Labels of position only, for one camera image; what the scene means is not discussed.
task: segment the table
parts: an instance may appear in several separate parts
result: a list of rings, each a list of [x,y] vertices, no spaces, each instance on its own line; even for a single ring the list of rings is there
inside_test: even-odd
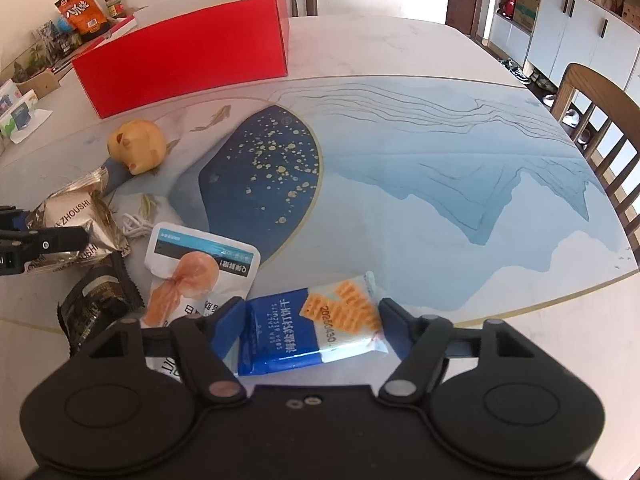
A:
[[[178,143],[157,174],[118,187],[116,218],[152,194],[156,221],[211,226],[255,244],[264,263],[252,296],[373,270],[415,314],[462,326],[509,317],[603,400],[607,425],[591,466],[615,479],[637,468],[640,278],[628,242],[560,126],[457,31],[399,18],[295,18],[287,78],[108,120],[97,118],[72,72],[62,85],[42,100],[54,111],[47,123],[0,158],[0,179],[11,183],[0,203],[34,207],[102,164],[117,125],[154,120]],[[207,128],[223,107],[228,117]],[[127,268],[148,296],[145,247],[132,245]],[[66,357],[54,308],[81,275],[0,280],[8,478],[32,464],[17,407]],[[379,388],[397,362],[372,352],[243,381]]]

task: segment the blue biscuit package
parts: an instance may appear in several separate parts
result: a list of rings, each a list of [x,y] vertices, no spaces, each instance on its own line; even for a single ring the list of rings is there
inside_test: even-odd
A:
[[[345,283],[356,288],[358,298],[366,298],[366,305],[379,320],[378,298],[370,272],[344,282],[247,301],[247,322],[240,337],[238,374],[269,374],[336,361],[372,350],[386,352],[379,321],[369,326],[362,323],[351,332],[335,327],[340,325],[336,314],[339,305],[353,312],[345,297],[337,293]],[[315,321],[300,314],[310,295],[323,301]]]

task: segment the black snack package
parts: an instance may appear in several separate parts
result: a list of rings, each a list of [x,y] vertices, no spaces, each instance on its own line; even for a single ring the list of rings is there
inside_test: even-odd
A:
[[[144,308],[119,252],[92,267],[58,305],[58,322],[69,341],[70,355],[114,321]]]

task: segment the chicken leg picture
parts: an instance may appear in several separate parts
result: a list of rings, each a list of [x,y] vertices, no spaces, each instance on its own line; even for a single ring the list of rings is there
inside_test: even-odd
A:
[[[163,326],[182,298],[202,300],[216,285],[219,275],[220,267],[210,254],[199,251],[185,254],[172,276],[152,291],[142,321],[151,327]]]

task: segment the white snack package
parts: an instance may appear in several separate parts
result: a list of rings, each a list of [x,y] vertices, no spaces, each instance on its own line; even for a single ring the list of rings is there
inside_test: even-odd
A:
[[[188,314],[213,314],[235,296],[245,299],[260,253],[249,244],[160,222],[151,233],[145,266],[153,279],[142,327],[167,326]],[[179,378],[171,358],[146,362],[152,370]]]

